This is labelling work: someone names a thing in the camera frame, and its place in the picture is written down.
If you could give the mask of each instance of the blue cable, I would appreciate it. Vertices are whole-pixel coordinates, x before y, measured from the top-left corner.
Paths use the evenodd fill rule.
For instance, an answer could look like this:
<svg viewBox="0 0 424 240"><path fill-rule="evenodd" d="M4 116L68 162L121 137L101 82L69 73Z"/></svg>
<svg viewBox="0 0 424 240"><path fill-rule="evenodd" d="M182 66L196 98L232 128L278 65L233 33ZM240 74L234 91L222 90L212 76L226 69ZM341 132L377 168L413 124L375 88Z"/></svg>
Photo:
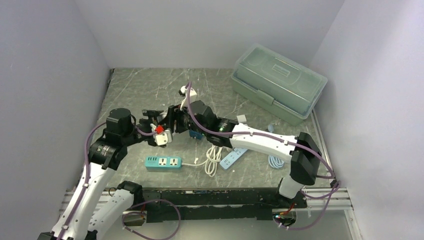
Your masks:
<svg viewBox="0 0 424 240"><path fill-rule="evenodd" d="M272 124L268 125L268 132L273 133L274 132L274 126ZM284 161L279 159L275 156L268 156L268 163L271 166L271 168L279 169L284 166Z"/></svg>

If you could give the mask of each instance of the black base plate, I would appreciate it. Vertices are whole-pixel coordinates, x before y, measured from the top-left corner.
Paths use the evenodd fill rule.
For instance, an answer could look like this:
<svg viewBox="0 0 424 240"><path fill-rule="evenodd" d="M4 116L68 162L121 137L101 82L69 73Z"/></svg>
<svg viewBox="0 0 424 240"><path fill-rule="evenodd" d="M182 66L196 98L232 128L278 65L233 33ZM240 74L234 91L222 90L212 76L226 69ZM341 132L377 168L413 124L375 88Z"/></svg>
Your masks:
<svg viewBox="0 0 424 240"><path fill-rule="evenodd" d="M178 206L182 220L256 218L272 220L273 209L306 208L304 196L298 192L294 199L277 194L276 187L228 189L169 189L143 188L146 201L165 199ZM147 223L178 220L175 209L162 202L149 203Z"/></svg>

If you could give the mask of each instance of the wire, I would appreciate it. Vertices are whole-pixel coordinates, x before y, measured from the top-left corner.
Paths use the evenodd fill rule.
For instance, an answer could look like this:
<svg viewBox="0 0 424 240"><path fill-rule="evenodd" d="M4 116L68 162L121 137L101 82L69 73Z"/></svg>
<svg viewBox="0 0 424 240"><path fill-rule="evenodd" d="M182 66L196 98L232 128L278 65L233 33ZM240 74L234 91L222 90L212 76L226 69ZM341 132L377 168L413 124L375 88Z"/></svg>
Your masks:
<svg viewBox="0 0 424 240"><path fill-rule="evenodd" d="M268 125L268 132L274 133L274 126L272 124ZM284 161L275 156L268 156L268 164L273 169L280 169L284 166Z"/></svg>
<svg viewBox="0 0 424 240"><path fill-rule="evenodd" d="M280 205L273 205L273 204L261 202L261 201L255 202L254 204L263 204L263 205L271 206L273 208L279 208L280 207Z"/></svg>
<svg viewBox="0 0 424 240"><path fill-rule="evenodd" d="M268 164L273 169L280 169L284 166L284 161L275 156L268 156Z"/></svg>
<svg viewBox="0 0 424 240"><path fill-rule="evenodd" d="M336 192L337 190L339 190L340 188L340 181L338 181L332 188L332 191L330 192L330 194L328 195L328 200L325 203L324 208L322 209L321 213L319 214L319 216L315 219L315 221L313 221L311 224L307 225L307 226L302 226L302 227L288 227L287 230L293 230L293 231L299 231L299 230L306 230L306 229L310 229L312 228L315 224L317 224L320 219L324 216L324 214L326 213L327 207L329 206L330 203L330 199L331 199L331 195Z"/></svg>
<svg viewBox="0 0 424 240"><path fill-rule="evenodd" d="M287 214L289 214L290 213L290 211L293 209L295 207L295 203L293 202L291 205L290 205L290 207L288 208L288 210L287 211L283 211L283 212L280 212L279 214L280 215L287 215Z"/></svg>
<svg viewBox="0 0 424 240"><path fill-rule="evenodd" d="M175 234L177 234L178 230L180 229L180 225L181 225L181 213L180 213L180 211L178 210L178 208L175 204L173 204L172 202L165 200L165 199L153 199L153 200L148 200L148 201L144 201L142 203L133 205L133 206L130 207L130 209L133 209L133 208L136 208L138 206L145 205L145 204L148 204L148 203L153 203L153 202L165 202L165 203L171 205L175 209L176 214L178 214L178 225L176 226L175 231L170 236L162 238L162 239L154 239L154 238L150 238L148 236L145 236L145 235L139 233L138 231L134 231L131 228L125 226L124 220L128 215L140 214L139 212L136 212L136 211L132 211L132 212L129 212L129 213L122 215L122 219L121 219L122 221L121 222L122 222L123 228L132 232L133 234L136 234L137 236L142 237L142 238L147 239L147 240L168 240L168 239L173 238L175 236Z"/></svg>
<svg viewBox="0 0 424 240"><path fill-rule="evenodd" d="M283 143L285 140L281 139L279 137L273 136L271 134L267 134L267 133L263 133L263 132L249 132L249 131L238 131L238 132L217 132L217 131L211 131L209 129L207 129L206 127L202 126L199 121L196 119L195 115L193 114L193 110L192 110L192 106L190 103L190 90L192 88L192 82L189 81L188 82L188 86L187 86L187 109L188 109L188 114L190 115L191 119L193 120L193 122L197 125L197 127L199 127L201 130L205 131L206 133L209 134L214 134L214 135L218 135L218 136L231 136L231 135L258 135L258 136L263 136L263 137L268 137L274 140L277 140L281 143ZM324 166L327 168L328 172L330 173L330 176L322 176L322 175L317 175L318 178L322 178L322 179L334 179L335 175L334 175L334 171L331 169L331 167L329 166L329 164L324 160L324 158L319 155L316 151L310 149L307 146L295 143L295 142L291 142L291 141L287 141L289 145L295 146L297 148L301 148L303 150L306 150L308 152L310 152L311 154L313 154L316 158L318 158L322 164L324 164Z"/></svg>
<svg viewBox="0 0 424 240"><path fill-rule="evenodd" d="M116 187L111 187L109 188L109 190L107 190L107 193L109 194L109 196L113 197L113 195L111 194L111 189L115 189L115 191L117 190Z"/></svg>
<svg viewBox="0 0 424 240"><path fill-rule="evenodd" d="M155 135L156 134L156 132L155 131L153 131L153 132L144 132L144 131L142 131L142 130L140 130L140 128L138 128L137 126L135 126L135 129L137 130L137 132L139 133L139 134L141 134L141 135L143 135L143 136L153 136L153 135Z"/></svg>
<svg viewBox="0 0 424 240"><path fill-rule="evenodd" d="M105 125L106 122L100 123L99 125L95 126L90 133L88 134L87 138L85 139L84 143L84 167L85 167L85 178L84 178L84 184L88 184L90 180L90 162L89 162L89 142L94 134L94 132L100 128L101 126ZM71 222L72 217L74 216L75 212L77 211L78 207L81 204L81 201L83 200L84 194L86 193L87 188L82 187L81 192L79 193L78 198L75 201L75 204L73 205L72 209L69 212L69 215L67 216L67 219L65 220L64 224L65 226L69 226L69 223ZM65 234L66 229L62 228L60 230L59 234L57 235L57 239L61 240L62 237Z"/></svg>
<svg viewBox="0 0 424 240"><path fill-rule="evenodd" d="M204 165L204 172L209 175L209 177L215 176L218 169L218 163L221 162L221 153L223 151L223 147L212 145L206 152L206 160L199 164L190 164L190 163L182 163L182 165L186 166L202 166Z"/></svg>
<svg viewBox="0 0 424 240"><path fill-rule="evenodd" d="M286 228L290 227L291 225L295 224L296 219L295 218L285 218L285 217L273 217L274 222L278 225L278 228L281 228L281 226L284 226Z"/></svg>
<svg viewBox="0 0 424 240"><path fill-rule="evenodd" d="M336 182L336 184L334 184L334 186L336 186L336 185L339 185L340 184L340 181L338 181L338 182ZM304 191L300 191L305 197L307 197L307 198L310 198L310 199L324 199L324 198L326 198L326 197L328 197L328 196L330 196L330 195L332 195L333 193L335 193L335 192L337 192L337 190L339 189L340 187L338 187L337 189L334 189L334 188L332 188L332 190L329 192L329 193L327 193L327 194L324 194L324 195L322 195L322 196L311 196L311 195L308 195L308 194L306 194L306 192L304 192Z"/></svg>

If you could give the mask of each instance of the teal power strip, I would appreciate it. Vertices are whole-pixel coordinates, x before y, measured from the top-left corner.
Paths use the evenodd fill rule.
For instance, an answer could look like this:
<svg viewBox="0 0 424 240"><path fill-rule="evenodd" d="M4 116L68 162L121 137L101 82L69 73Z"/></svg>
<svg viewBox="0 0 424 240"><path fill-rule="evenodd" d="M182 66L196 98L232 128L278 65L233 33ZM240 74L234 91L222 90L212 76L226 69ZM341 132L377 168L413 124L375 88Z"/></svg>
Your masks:
<svg viewBox="0 0 424 240"><path fill-rule="evenodd" d="M149 172L175 172L181 169L181 157L178 156L148 156L144 166Z"/></svg>

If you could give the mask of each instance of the storage box lid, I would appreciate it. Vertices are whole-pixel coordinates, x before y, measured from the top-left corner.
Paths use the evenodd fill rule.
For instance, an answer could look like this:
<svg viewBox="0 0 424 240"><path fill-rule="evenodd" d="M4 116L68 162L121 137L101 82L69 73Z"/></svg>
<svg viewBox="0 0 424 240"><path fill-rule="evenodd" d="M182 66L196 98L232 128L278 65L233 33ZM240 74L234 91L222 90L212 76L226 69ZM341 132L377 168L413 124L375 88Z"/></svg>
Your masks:
<svg viewBox="0 0 424 240"><path fill-rule="evenodd" d="M264 101L277 101L304 118L311 113L328 81L259 44L239 58L232 77L257 90Z"/></svg>

